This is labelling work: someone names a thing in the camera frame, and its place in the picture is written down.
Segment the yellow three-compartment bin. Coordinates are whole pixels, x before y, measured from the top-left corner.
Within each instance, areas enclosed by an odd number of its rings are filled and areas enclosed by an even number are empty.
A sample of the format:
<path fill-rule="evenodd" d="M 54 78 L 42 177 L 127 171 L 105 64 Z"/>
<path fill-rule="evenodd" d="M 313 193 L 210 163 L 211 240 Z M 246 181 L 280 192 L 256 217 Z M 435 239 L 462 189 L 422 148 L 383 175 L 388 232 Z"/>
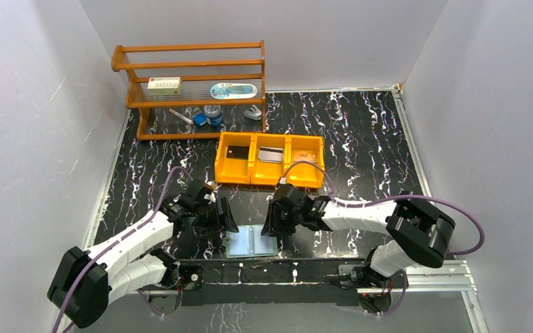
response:
<path fill-rule="evenodd" d="M 318 189 L 325 168 L 323 138 L 309 135 L 221 133 L 214 177 L 218 183 L 276 185 L 281 178 Z"/>

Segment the orange wooden shelf rack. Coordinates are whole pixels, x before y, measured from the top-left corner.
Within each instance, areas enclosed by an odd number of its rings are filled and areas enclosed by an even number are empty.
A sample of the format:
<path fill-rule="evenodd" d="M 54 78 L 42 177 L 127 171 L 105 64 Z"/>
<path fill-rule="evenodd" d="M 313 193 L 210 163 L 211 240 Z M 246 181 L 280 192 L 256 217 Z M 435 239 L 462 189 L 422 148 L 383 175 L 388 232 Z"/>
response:
<path fill-rule="evenodd" d="M 118 45 L 111 57 L 115 72 L 127 75 L 125 105 L 136 110 L 139 120 L 136 138 L 140 141 L 175 139 L 214 139 L 220 136 L 222 126 L 201 127 L 188 124 L 170 113 L 169 108 L 192 119 L 195 109 L 205 105 L 220 105 L 229 111 L 227 124 L 239 132 L 265 132 L 266 59 L 265 43 L 231 42 L 213 44 L 179 44 L 154 46 Z M 147 91 L 150 77 L 181 77 L 181 95 L 152 96 Z M 217 83 L 248 83 L 257 87 L 251 99 L 218 100 L 210 96 Z M 256 105 L 262 111 L 262 120 L 244 116 L 244 111 Z"/>

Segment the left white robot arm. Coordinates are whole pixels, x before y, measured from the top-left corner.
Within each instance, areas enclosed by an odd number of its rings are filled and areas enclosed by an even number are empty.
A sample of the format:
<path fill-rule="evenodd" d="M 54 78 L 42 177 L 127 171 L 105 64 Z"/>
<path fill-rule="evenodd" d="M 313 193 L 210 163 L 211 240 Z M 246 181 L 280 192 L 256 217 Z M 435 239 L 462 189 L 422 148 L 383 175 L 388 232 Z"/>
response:
<path fill-rule="evenodd" d="M 141 220 L 107 241 L 66 251 L 46 294 L 59 309 L 53 331 L 58 331 L 63 316 L 76 327 L 89 327 L 108 305 L 144 287 L 199 289 L 203 270 L 159 248 L 186 230 L 213 238 L 239 229 L 228 199 L 218 196 L 211 185 L 193 180 L 177 196 L 163 194 Z"/>

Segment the green card holder wallet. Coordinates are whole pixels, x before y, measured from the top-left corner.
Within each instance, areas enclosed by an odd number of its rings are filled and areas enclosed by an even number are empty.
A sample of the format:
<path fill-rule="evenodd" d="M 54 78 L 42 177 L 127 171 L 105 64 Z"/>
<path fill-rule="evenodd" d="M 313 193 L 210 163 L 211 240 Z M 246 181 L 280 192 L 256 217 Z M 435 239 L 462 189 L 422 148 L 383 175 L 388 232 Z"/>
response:
<path fill-rule="evenodd" d="M 227 231 L 222 240 L 226 258 L 274 257 L 278 254 L 277 239 L 262 235 L 261 225 L 241 225 L 238 230 Z"/>

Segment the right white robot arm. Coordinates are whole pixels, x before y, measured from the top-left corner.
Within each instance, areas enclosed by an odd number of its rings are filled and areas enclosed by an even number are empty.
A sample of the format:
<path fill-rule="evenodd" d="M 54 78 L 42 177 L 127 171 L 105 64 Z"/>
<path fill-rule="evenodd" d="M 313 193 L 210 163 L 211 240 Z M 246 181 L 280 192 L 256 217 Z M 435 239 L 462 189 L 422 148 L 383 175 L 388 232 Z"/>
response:
<path fill-rule="evenodd" d="M 312 231 L 363 230 L 389 235 L 391 241 L 373 249 L 362 269 L 364 276 L 382 280 L 415 264 L 442 267 L 455 229 L 453 219 L 428 198 L 409 192 L 357 202 L 311 196 L 291 184 L 281 185 L 269 201 L 261 234 L 286 237 L 299 225 Z"/>

